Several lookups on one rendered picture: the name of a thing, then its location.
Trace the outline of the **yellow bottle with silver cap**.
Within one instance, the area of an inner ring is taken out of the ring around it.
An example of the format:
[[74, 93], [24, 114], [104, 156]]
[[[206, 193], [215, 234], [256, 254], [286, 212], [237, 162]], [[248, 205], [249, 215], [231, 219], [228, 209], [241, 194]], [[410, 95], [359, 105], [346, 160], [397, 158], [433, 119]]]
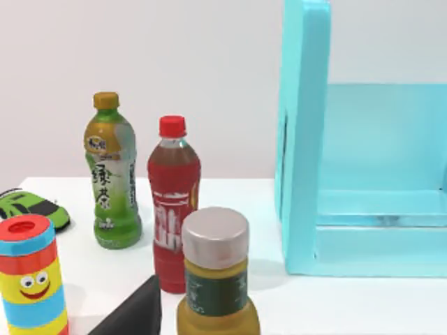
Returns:
[[206, 207], [182, 226], [186, 294], [177, 335], [261, 335], [248, 295], [249, 222], [240, 212]]

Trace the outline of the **green tea bottle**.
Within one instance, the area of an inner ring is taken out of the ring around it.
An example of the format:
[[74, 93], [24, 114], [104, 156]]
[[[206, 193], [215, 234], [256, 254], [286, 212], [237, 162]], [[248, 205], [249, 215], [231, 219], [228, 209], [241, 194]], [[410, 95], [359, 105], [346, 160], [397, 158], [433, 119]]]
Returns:
[[94, 94], [96, 114], [83, 144], [94, 194], [94, 234], [106, 249], [136, 244], [142, 234], [135, 187], [135, 132], [119, 113], [115, 92]]

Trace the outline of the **stack of coloured rings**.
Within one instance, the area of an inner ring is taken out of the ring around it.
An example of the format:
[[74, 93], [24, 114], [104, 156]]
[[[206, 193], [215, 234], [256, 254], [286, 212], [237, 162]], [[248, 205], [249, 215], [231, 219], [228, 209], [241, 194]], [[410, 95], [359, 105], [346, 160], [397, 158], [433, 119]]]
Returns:
[[52, 221], [23, 214], [0, 223], [0, 295], [9, 335], [69, 335]]

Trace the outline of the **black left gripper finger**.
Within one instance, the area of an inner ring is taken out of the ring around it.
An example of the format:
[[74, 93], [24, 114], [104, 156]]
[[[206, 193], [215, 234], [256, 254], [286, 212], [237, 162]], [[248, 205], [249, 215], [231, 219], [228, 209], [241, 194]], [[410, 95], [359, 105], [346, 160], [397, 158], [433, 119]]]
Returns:
[[159, 277], [152, 275], [88, 335], [160, 335], [161, 320]]

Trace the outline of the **light blue rack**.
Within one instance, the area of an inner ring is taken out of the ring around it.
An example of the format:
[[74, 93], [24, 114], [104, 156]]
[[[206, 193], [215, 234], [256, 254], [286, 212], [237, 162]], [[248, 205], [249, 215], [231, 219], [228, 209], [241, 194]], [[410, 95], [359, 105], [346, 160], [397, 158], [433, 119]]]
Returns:
[[328, 0], [283, 0], [274, 203], [290, 274], [447, 278], [447, 83], [328, 84]]

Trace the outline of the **green toy car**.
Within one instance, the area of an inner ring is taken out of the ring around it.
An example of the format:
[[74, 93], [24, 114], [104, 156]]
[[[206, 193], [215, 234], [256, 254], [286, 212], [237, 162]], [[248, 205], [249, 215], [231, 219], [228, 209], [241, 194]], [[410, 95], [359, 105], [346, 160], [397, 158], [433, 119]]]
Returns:
[[56, 232], [71, 224], [68, 212], [55, 202], [42, 198], [21, 188], [12, 188], [0, 193], [0, 222], [23, 214], [38, 214], [50, 219]]

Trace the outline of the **red drink bottle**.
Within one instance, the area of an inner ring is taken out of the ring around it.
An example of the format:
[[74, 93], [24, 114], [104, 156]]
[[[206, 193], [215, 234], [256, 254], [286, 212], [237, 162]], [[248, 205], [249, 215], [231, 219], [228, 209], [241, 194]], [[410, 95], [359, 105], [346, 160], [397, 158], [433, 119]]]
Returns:
[[185, 293], [182, 224], [198, 209], [200, 159], [186, 141], [186, 120], [181, 115], [159, 119], [160, 142], [147, 162], [154, 208], [154, 269], [160, 288]]

